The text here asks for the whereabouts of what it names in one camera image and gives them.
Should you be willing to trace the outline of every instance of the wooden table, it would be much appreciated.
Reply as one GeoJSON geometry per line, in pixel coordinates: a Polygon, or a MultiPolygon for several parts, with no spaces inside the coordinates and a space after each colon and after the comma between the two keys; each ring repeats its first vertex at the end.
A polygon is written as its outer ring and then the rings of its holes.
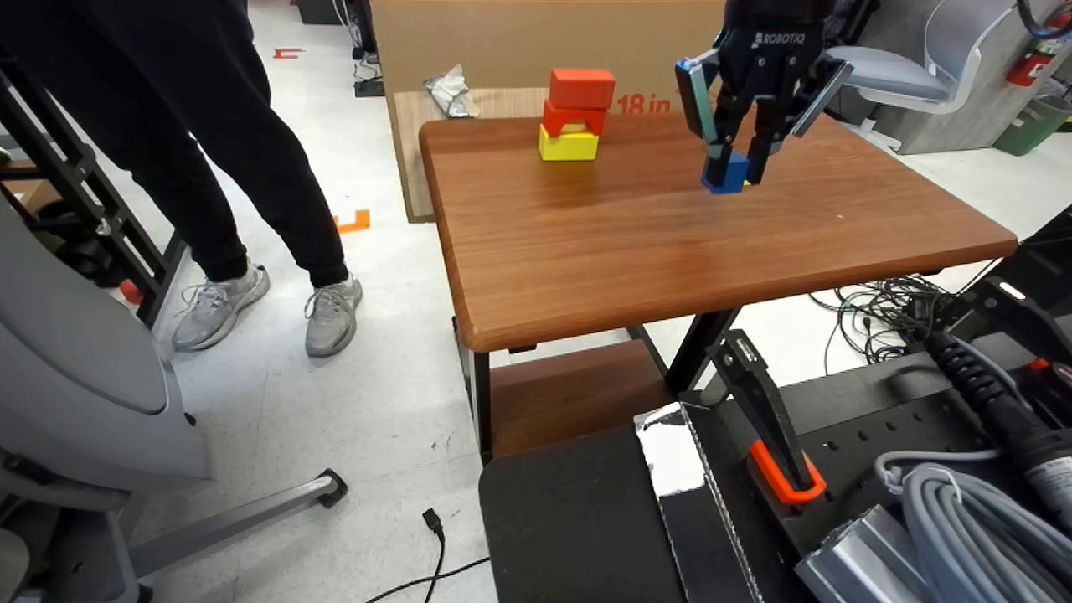
{"type": "Polygon", "coordinates": [[[542,165],[534,118],[437,120],[422,156],[484,457],[621,426],[694,385],[748,301],[961,261],[1015,237],[836,120],[713,199],[681,118],[609,118],[601,162],[542,165]],[[696,315],[662,371],[645,337],[489,371],[489,353],[696,315]]]}

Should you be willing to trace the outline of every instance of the gray cable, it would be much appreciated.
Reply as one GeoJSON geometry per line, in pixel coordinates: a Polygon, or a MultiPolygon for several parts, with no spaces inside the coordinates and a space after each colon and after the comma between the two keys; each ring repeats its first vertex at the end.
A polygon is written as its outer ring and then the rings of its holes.
{"type": "Polygon", "coordinates": [[[925,462],[900,489],[937,598],[1072,598],[1072,540],[991,483],[925,462]]]}
{"type": "Polygon", "coordinates": [[[890,497],[900,497],[904,476],[890,470],[895,462],[991,462],[1000,457],[1001,457],[1000,450],[967,450],[967,453],[895,450],[876,459],[876,476],[890,497]]]}

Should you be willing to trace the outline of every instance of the shoe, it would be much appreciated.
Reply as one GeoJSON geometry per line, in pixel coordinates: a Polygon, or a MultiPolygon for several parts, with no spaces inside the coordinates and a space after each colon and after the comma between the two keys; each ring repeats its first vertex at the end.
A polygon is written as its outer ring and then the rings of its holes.
{"type": "Polygon", "coordinates": [[[271,287],[265,266],[253,266],[243,279],[208,282],[193,308],[176,327],[178,353],[201,353],[229,337],[239,315],[260,301],[271,287]]]}
{"type": "Polygon", "coordinates": [[[335,282],[325,287],[315,287],[308,297],[308,332],[305,332],[305,353],[308,359],[330,359],[339,356],[358,332],[358,304],[361,304],[361,282],[335,282]]]}
{"type": "Polygon", "coordinates": [[[383,79],[354,79],[354,97],[383,97],[383,79]]]}
{"type": "Polygon", "coordinates": [[[383,68],[375,52],[367,52],[353,65],[354,79],[383,79],[383,68]]]}

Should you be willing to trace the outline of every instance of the white floor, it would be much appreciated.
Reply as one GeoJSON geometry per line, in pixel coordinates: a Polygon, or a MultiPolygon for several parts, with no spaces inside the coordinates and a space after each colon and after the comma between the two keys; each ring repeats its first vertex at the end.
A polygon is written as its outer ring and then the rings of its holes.
{"type": "MultiPolygon", "coordinates": [[[[305,359],[305,275],[233,187],[245,242],[254,261],[267,266],[276,287],[229,343],[176,359],[187,413],[208,433],[218,479],[147,498],[134,537],[166,533],[333,464],[353,487],[341,505],[297,512],[166,572],[159,598],[354,603],[437,565],[437,540],[422,527],[429,505],[448,533],[447,568],[485,557],[478,457],[448,332],[454,301],[437,228],[406,222],[384,104],[353,97],[344,29],[303,27],[287,0],[254,0],[253,15],[276,106],[305,139],[335,212],[372,212],[369,230],[344,235],[353,272],[369,291],[358,313],[361,332],[333,361],[305,359]],[[276,46],[303,46],[303,52],[276,60],[276,46]]],[[[904,162],[1021,237],[1072,202],[1067,190],[1072,137],[1052,137],[1025,162],[1000,151],[904,162]]],[[[119,183],[143,203],[131,182],[119,175],[119,183]]],[[[159,237],[167,235],[147,203],[141,218],[159,237]]],[[[946,272],[937,282],[960,287],[974,272],[977,266],[946,272]]],[[[199,267],[185,266],[159,337],[167,337],[199,279],[199,267]]],[[[752,304],[742,317],[779,381],[823,371],[832,320],[808,297],[752,304]]],[[[649,327],[657,346],[675,353],[683,325],[649,327]]],[[[844,346],[832,348],[832,368],[858,361],[844,346]]],[[[447,581],[437,598],[496,598],[489,565],[447,581]]]]}

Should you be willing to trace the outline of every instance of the person's leg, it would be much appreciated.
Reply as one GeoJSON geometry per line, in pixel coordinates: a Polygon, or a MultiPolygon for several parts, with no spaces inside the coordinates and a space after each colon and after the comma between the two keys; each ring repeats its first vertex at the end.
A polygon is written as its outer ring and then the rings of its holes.
{"type": "Polygon", "coordinates": [[[354,27],[361,34],[361,52],[379,52],[375,46],[375,29],[372,29],[372,0],[353,0],[353,15],[354,15],[354,27]]]}
{"type": "Polygon", "coordinates": [[[178,348],[208,348],[235,315],[267,291],[253,272],[226,190],[187,127],[93,29],[70,0],[0,0],[0,45],[13,52],[90,133],[90,139],[159,202],[178,237],[208,275],[193,313],[176,332],[178,348]]]}
{"type": "Polygon", "coordinates": [[[87,11],[243,183],[312,283],[344,282],[335,218],[297,137],[267,106],[267,77],[243,2],[93,0],[87,11]]]}

